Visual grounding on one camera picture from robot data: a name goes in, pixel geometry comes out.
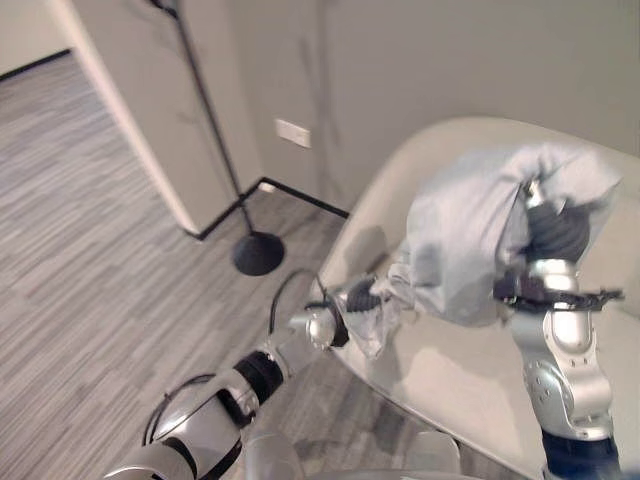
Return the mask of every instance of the electrical socket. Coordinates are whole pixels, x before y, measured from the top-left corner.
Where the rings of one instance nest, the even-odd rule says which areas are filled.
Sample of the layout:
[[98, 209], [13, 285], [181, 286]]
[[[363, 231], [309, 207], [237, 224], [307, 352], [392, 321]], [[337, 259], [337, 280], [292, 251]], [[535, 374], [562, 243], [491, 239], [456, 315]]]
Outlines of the electrical socket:
[[304, 148], [311, 148], [311, 132], [306, 128], [299, 127], [291, 122], [276, 118], [276, 134], [280, 138], [300, 145]]

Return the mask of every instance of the chair seat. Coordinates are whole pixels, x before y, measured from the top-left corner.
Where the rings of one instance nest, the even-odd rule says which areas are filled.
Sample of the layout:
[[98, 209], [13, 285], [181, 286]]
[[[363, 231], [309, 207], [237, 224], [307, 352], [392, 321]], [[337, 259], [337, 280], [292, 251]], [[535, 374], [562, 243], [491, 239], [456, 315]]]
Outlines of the chair seat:
[[[600, 364], [609, 377], [615, 438], [625, 468], [640, 467], [640, 159], [535, 125], [473, 117], [443, 122], [409, 139], [365, 192], [322, 270], [337, 285], [367, 270], [404, 237], [421, 183], [472, 150], [539, 141], [588, 145], [623, 174], [619, 198], [581, 266], [584, 290], [624, 287], [627, 300], [595, 314]], [[386, 274], [387, 263], [377, 268]], [[522, 382], [522, 360], [507, 327], [454, 325], [405, 312], [385, 352], [367, 360], [354, 342], [336, 351], [358, 377], [389, 400], [503, 465], [542, 478], [540, 428]]]

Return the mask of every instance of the gray wall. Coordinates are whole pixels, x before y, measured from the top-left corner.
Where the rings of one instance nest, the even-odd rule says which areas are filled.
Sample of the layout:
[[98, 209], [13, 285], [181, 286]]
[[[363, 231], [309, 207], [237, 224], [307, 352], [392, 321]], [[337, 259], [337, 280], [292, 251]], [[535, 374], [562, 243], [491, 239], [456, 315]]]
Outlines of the gray wall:
[[[264, 171], [343, 208], [409, 135], [495, 115], [640, 155], [638, 0], [227, 0]], [[273, 118], [312, 128], [312, 150]]]
[[67, 47], [44, 0], [0, 1], [0, 74]]
[[[78, 58], [107, 105], [116, 113], [125, 109], [126, 118], [132, 119], [135, 128], [121, 121], [132, 145], [139, 147], [136, 139], [143, 137], [151, 150], [153, 168], [145, 166], [156, 186], [161, 185], [158, 177], [170, 184], [170, 189], [159, 189], [174, 214], [186, 211], [182, 219], [176, 215], [178, 221], [194, 233], [202, 231], [234, 196], [173, 21], [143, 0], [51, 2], [64, 28], [81, 32], [74, 37], [78, 43], [74, 46], [82, 52]], [[246, 189], [262, 176], [262, 167], [226, 4], [224, 0], [183, 3], [207, 87]], [[115, 86], [117, 95], [105, 85]], [[144, 160], [144, 152], [138, 150]]]

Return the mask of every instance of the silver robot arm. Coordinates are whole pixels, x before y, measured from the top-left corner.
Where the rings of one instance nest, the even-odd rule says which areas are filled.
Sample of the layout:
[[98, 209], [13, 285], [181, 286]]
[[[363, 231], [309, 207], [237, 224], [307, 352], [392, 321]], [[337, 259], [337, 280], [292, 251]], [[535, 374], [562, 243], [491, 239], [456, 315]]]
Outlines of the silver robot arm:
[[532, 244], [523, 271], [508, 272], [494, 296], [515, 309], [511, 332], [524, 383], [542, 429], [545, 478], [622, 478], [609, 412], [611, 385], [598, 365], [592, 311], [620, 291], [580, 292], [575, 263], [589, 241], [588, 215], [556, 215], [538, 185], [528, 186]]
[[346, 343], [346, 329], [335, 312], [308, 308], [196, 394], [178, 396], [162, 415], [153, 443], [133, 451], [104, 478], [219, 478], [240, 454], [240, 431], [260, 405], [313, 362], [319, 350]]

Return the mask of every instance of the black cable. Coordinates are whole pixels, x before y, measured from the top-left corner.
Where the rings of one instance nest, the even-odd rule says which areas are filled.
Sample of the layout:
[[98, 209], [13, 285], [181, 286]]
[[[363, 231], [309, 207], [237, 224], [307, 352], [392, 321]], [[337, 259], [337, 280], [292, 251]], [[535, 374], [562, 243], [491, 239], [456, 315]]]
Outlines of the black cable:
[[318, 275], [318, 272], [311, 270], [310, 268], [298, 268], [297, 270], [294, 270], [280, 284], [280, 286], [278, 287], [278, 290], [273, 296], [273, 300], [271, 300], [271, 312], [269, 313], [269, 330], [268, 330], [269, 335], [273, 333], [276, 327], [276, 310], [278, 308], [278, 301], [280, 300], [280, 296], [282, 295], [282, 292], [284, 292], [285, 288], [287, 287], [287, 285], [289, 285], [291, 280], [296, 278], [298, 275], [302, 275], [302, 274], [312, 276], [316, 280], [316, 282], [318, 282], [318, 287], [320, 287], [320, 291], [322, 292], [322, 299], [323, 300], [327, 299], [327, 289], [324, 288], [324, 285], [320, 280], [320, 276]]
[[180, 393], [182, 390], [192, 385], [207, 383], [209, 380], [211, 380], [215, 376], [216, 376], [215, 373], [204, 373], [202, 375], [196, 375], [195, 377], [192, 377], [186, 382], [184, 382], [179, 387], [171, 390], [171, 392], [165, 393], [164, 398], [158, 404], [158, 406], [153, 410], [153, 412], [151, 412], [151, 416], [147, 421], [147, 425], [144, 428], [144, 435], [142, 437], [142, 446], [144, 447], [145, 445], [153, 443], [153, 437], [155, 436], [156, 430], [158, 429], [160, 418], [162, 418], [162, 414], [167, 409], [167, 406], [176, 397], [176, 395], [178, 395], [178, 393]]

